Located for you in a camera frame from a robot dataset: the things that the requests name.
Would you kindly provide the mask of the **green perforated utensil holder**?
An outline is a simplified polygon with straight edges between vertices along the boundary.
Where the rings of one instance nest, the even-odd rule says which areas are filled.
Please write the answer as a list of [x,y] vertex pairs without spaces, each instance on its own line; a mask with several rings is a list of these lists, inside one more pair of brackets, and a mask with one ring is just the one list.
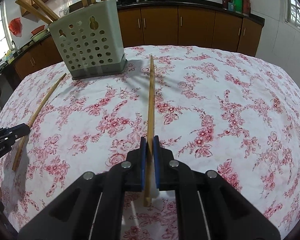
[[115,0],[78,9],[49,30],[73,80],[120,74],[126,67]]

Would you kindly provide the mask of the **floral red white tablecloth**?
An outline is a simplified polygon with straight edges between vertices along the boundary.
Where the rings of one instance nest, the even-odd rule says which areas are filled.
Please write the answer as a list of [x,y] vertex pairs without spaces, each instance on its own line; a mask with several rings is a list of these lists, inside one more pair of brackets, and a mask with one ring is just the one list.
[[217,171],[282,237],[300,220],[300,88],[281,68],[217,49],[127,48],[125,71],[73,80],[64,63],[28,75],[0,113],[0,127],[38,116],[0,159],[5,215],[16,230],[86,171],[125,160],[147,133],[150,56],[155,133],[176,159]]

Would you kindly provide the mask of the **stacked bowls on counter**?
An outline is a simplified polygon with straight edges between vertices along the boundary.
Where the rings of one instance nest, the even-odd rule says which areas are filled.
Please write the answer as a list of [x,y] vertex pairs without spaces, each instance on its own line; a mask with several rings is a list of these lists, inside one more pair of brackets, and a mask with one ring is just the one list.
[[45,25],[41,25],[38,28],[34,29],[32,32],[31,41],[37,42],[45,35],[50,33],[50,30],[45,27]]

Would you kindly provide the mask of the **right window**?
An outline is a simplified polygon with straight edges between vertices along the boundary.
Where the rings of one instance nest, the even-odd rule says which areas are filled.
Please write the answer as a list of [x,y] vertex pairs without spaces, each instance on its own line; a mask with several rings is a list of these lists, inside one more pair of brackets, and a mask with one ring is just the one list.
[[300,3],[298,0],[287,0],[287,21],[300,30]]

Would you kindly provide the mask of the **red plastic bag on wall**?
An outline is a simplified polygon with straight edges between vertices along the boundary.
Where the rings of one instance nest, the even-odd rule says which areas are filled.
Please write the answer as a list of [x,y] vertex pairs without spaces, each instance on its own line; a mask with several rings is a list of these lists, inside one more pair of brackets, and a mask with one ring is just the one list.
[[23,25],[22,25],[21,19],[19,17],[12,19],[8,24],[8,28],[14,36],[16,36],[16,37],[22,36]]

